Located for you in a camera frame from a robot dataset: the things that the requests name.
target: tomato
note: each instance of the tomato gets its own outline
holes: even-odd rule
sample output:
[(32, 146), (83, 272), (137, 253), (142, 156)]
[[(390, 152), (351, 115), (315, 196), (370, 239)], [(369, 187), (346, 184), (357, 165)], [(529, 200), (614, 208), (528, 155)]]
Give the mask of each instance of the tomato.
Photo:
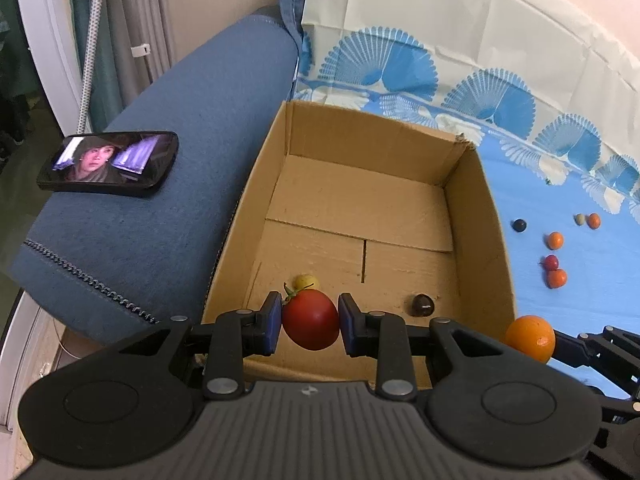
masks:
[(541, 317), (522, 316), (509, 325), (504, 342), (536, 361), (546, 363), (554, 354), (556, 334)]
[(304, 288), (314, 288), (320, 290), (320, 281), (312, 274), (300, 274), (293, 281), (294, 290), (303, 290)]
[(297, 345), (307, 350), (322, 350), (338, 339), (340, 317), (325, 294), (306, 288), (283, 307), (282, 326)]
[(555, 254), (550, 254), (542, 261), (545, 270), (556, 270), (560, 266), (560, 261)]
[(546, 237), (546, 244), (552, 251), (557, 251), (564, 244), (564, 237), (558, 231), (554, 231)]
[(587, 225), (591, 229), (597, 229), (598, 227), (600, 227), (601, 223), (602, 220), (600, 220), (600, 215), (598, 213), (591, 213), (589, 216), (587, 216)]
[(549, 288), (560, 288), (566, 284), (567, 275), (563, 269), (550, 270), (546, 274), (546, 284)]

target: face on screen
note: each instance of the face on screen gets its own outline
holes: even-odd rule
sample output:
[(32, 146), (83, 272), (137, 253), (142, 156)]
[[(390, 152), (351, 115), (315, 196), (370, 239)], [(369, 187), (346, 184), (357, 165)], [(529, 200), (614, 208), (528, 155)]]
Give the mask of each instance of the face on screen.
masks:
[(137, 182), (169, 143), (167, 134), (136, 132), (69, 137), (52, 170), (65, 182)]

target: phone screen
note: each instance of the phone screen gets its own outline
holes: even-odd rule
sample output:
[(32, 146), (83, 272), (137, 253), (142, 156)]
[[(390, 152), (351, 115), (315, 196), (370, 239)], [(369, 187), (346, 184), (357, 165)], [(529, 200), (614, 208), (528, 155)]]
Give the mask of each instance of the phone screen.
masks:
[(144, 189), (161, 180), (176, 149), (177, 136), (171, 132), (66, 137), (40, 172), (38, 184), (53, 190), (80, 190), (79, 184), (82, 190), (92, 185)]

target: orange fruit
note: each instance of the orange fruit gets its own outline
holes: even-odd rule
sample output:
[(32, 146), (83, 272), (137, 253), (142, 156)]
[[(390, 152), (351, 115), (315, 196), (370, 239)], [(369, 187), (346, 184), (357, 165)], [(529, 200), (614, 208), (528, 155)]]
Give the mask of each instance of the orange fruit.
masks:
[(546, 237), (546, 244), (552, 251), (557, 251), (564, 244), (564, 237), (558, 231), (554, 231)]
[(549, 288), (560, 288), (566, 284), (566, 271), (564, 269), (550, 270), (546, 274), (546, 284)]
[(587, 216), (587, 225), (591, 229), (597, 229), (598, 227), (600, 227), (601, 223), (602, 220), (600, 220), (600, 215), (598, 213), (591, 213), (589, 216)]
[(548, 322), (538, 316), (522, 316), (509, 325), (504, 343), (523, 354), (546, 363), (556, 348), (556, 334)]

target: cardboard box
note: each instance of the cardboard box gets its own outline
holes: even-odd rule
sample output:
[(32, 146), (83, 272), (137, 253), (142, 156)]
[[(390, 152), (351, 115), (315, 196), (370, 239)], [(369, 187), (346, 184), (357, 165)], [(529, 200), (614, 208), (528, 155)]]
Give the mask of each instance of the cardboard box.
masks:
[[(350, 292), (363, 311), (399, 314), (415, 294), (447, 316), (500, 338), (514, 296), (500, 222), (478, 154), (455, 136), (380, 116), (306, 102), (283, 104), (242, 194), (203, 322), (260, 309), (301, 273), (334, 303)], [(414, 358), (419, 386), (429, 386)], [(311, 352), (284, 330), (250, 376), (368, 380), (376, 362), (350, 358), (342, 339)]]

